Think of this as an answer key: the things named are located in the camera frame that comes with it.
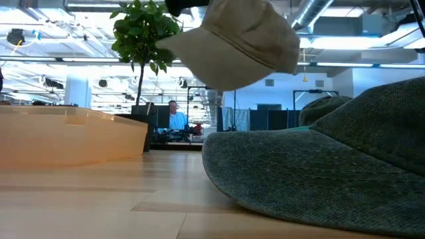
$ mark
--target man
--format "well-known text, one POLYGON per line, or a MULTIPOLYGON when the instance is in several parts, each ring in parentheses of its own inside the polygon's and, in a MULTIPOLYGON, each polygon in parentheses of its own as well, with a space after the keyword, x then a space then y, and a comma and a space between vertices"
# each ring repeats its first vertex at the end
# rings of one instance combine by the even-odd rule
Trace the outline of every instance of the man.
POLYGON ((170 127, 169 129, 183 130, 187 123, 187 117, 182 112, 177 112, 177 102, 171 100, 168 102, 170 106, 170 127))

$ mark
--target ceiling pipe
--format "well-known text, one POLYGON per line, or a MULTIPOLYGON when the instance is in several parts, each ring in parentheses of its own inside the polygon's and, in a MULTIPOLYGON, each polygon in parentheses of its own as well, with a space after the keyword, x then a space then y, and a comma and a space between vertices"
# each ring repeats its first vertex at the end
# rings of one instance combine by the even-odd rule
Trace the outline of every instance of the ceiling pipe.
POLYGON ((303 0, 298 11, 290 15, 288 20, 296 31, 306 29, 312 33, 314 23, 332 2, 333 0, 303 0))

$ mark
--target computer monitor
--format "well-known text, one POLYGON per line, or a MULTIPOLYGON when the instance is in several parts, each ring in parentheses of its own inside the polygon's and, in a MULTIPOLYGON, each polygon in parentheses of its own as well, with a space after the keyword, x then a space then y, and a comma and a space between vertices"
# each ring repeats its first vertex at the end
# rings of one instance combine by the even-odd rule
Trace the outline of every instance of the computer monitor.
POLYGON ((170 128, 170 106, 157 106, 157 127, 170 128))
POLYGON ((145 106, 132 106, 131 113, 146 116, 149 108, 149 115, 155 118, 156 126, 159 129, 168 129, 170 127, 170 106, 154 106, 149 104, 145 106))

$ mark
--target plant stem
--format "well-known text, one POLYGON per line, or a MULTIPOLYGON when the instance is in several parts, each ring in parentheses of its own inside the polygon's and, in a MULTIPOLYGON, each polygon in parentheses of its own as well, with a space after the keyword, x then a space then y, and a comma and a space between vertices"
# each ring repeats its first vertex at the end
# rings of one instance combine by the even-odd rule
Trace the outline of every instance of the plant stem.
POLYGON ((139 88, 137 89, 137 98, 135 100, 135 104, 138 106, 140 103, 140 96, 141 96, 141 85, 143 83, 143 73, 145 71, 145 62, 143 61, 143 63, 140 63, 140 79, 139 79, 139 88))

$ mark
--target beige baseball cap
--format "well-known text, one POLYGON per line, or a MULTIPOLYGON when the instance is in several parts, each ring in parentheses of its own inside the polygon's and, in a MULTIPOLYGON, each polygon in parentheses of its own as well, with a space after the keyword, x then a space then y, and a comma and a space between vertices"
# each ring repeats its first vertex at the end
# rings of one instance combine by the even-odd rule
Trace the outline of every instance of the beige baseball cap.
POLYGON ((208 87, 235 90, 279 71, 293 74, 299 38, 267 0, 214 0, 199 28, 157 43, 208 87))

